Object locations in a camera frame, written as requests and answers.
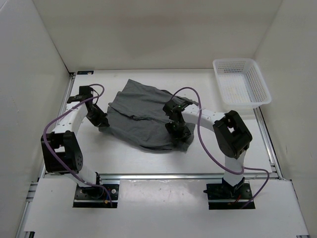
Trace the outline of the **grey shorts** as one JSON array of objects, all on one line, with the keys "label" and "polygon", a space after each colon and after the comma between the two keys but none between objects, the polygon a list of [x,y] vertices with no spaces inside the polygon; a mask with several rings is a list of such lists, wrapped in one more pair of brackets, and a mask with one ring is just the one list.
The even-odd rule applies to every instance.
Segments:
[{"label": "grey shorts", "polygon": [[163,111],[171,98],[180,104],[185,97],[173,97],[167,90],[129,79],[107,108],[108,127],[99,131],[121,139],[132,146],[154,153],[186,152],[194,137],[176,142],[165,128],[169,118]]}]

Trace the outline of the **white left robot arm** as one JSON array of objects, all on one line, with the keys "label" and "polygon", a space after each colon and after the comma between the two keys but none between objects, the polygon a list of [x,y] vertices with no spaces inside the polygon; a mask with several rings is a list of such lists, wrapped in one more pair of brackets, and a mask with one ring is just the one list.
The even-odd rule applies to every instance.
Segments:
[{"label": "white left robot arm", "polygon": [[76,135],[85,118],[97,128],[109,127],[107,113],[97,105],[104,91],[100,84],[80,86],[79,93],[68,98],[66,111],[46,125],[41,137],[46,171],[73,179],[92,198],[101,197],[104,186],[99,174],[84,166]]}]

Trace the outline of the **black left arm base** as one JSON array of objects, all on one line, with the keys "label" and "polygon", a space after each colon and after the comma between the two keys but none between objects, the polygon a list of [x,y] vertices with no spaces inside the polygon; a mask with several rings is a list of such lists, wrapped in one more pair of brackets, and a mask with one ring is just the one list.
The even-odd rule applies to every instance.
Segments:
[{"label": "black left arm base", "polygon": [[80,187],[76,185],[74,193],[74,208],[109,208],[114,209],[118,206],[120,182],[102,181],[102,188]]}]

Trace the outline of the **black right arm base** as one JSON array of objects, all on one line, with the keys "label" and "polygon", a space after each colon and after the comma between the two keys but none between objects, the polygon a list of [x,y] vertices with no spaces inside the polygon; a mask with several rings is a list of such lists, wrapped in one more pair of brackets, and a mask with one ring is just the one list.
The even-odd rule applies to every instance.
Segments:
[{"label": "black right arm base", "polygon": [[208,198],[209,210],[239,210],[255,209],[250,184],[247,182],[231,188],[225,181],[221,183],[208,183],[204,193]]}]

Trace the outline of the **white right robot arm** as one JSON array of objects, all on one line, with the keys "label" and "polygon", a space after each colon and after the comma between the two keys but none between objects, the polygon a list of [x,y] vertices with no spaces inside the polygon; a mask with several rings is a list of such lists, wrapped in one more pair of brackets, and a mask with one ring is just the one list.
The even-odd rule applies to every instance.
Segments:
[{"label": "white right robot arm", "polygon": [[244,183],[244,159],[249,149],[252,135],[236,111],[217,113],[184,101],[180,104],[173,99],[165,103],[163,111],[169,118],[165,125],[173,143],[186,142],[192,133],[189,124],[206,128],[213,132],[218,147],[225,157],[225,165],[219,164],[225,172],[222,178],[223,194],[234,198],[240,193]]}]

